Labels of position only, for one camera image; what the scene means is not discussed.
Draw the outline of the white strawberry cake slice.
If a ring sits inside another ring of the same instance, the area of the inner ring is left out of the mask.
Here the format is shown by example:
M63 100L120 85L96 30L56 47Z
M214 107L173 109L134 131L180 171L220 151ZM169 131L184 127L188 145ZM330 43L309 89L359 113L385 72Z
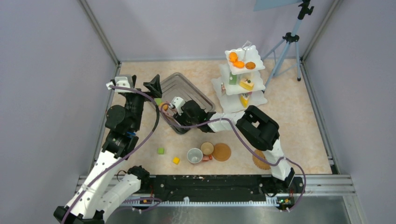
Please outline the white strawberry cake slice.
M224 83L220 84L220 90L221 90L221 95L224 95L226 93L226 88Z

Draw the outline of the smooth brown round coaster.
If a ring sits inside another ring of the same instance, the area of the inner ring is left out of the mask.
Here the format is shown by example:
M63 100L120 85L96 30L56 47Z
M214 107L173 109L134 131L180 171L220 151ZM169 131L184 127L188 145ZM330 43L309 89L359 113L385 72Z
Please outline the smooth brown round coaster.
M217 161L227 161L231 157L231 148L225 143L214 145L212 156Z

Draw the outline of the green cake cube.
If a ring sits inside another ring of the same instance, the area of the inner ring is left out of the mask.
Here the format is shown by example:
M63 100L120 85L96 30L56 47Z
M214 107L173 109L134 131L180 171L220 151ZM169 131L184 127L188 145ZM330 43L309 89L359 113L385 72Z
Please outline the green cake cube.
M236 85L238 81L237 75L229 74L229 85Z

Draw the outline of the yellow cheese cake wedge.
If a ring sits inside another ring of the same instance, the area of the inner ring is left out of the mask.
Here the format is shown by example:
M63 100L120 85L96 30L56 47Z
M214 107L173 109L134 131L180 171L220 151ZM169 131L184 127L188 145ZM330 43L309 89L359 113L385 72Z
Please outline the yellow cheese cake wedge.
M248 107L250 95L248 93L240 94L240 102L244 108Z

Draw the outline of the orange bear cookie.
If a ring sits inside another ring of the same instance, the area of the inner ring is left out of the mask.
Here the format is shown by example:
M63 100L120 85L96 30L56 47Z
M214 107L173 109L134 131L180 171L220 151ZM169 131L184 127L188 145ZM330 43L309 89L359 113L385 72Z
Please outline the orange bear cookie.
M233 62L233 66L239 69L243 69L245 67L245 63L243 61L235 61Z

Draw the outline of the orange flower cookie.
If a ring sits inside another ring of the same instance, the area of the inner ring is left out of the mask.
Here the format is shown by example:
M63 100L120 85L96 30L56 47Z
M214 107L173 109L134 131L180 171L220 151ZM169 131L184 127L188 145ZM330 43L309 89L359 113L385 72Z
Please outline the orange flower cookie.
M237 55L237 53L235 53L235 52L230 52L230 54L229 54L229 61L230 61L231 63L234 63L234 62L238 61L238 55Z

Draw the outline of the brown round cookie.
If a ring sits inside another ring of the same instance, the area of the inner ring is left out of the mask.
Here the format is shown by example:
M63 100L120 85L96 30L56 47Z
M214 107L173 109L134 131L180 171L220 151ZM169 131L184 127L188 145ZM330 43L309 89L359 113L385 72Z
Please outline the brown round cookie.
M254 62L247 62L245 63L245 68L248 70L253 70L256 68L256 64Z

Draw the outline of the pink-handled metal tongs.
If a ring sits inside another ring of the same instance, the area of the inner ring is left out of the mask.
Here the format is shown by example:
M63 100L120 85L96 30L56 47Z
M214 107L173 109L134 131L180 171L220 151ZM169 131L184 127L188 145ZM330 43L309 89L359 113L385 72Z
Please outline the pink-handled metal tongs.
M173 114L168 112L169 109L166 112L162 111L160 108L159 108L159 110L160 110L160 112L161 112L161 114L163 115L164 118L166 118L170 122L174 122L175 121L174 117L173 117Z

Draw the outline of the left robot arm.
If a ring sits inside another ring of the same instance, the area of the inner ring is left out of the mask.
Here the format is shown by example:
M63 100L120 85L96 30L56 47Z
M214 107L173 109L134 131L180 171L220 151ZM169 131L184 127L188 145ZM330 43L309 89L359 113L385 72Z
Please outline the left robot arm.
M126 102L107 110L105 127L109 133L84 183L66 205L54 211L59 223L104 224L129 196L149 189L149 172L141 166L130 168L120 182L107 189L117 171L151 137L159 123L160 110L155 99L162 97L160 75L144 82L145 92L135 88L135 83L133 75L117 76L106 84L108 89L124 96ZM139 142L136 132L140 130L145 102L151 102L156 109L155 123L148 136Z

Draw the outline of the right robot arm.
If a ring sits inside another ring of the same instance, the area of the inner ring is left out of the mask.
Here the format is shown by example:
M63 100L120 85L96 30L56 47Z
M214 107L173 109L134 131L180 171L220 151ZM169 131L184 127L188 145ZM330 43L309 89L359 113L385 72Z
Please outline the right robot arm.
M196 127L204 133L241 133L251 146L263 153L275 189L287 192L292 187L295 171L282 151L279 125L258 107L250 105L246 110L234 113L206 112L194 100L175 97L169 108L174 112L173 119L179 128Z

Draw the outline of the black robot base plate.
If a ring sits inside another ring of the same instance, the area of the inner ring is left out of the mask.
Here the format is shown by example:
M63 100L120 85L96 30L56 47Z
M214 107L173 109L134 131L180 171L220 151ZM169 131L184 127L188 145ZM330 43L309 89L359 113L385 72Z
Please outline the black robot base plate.
M139 193L164 202L264 202L281 194L296 195L303 179L284 185L270 175L156 175L146 180Z

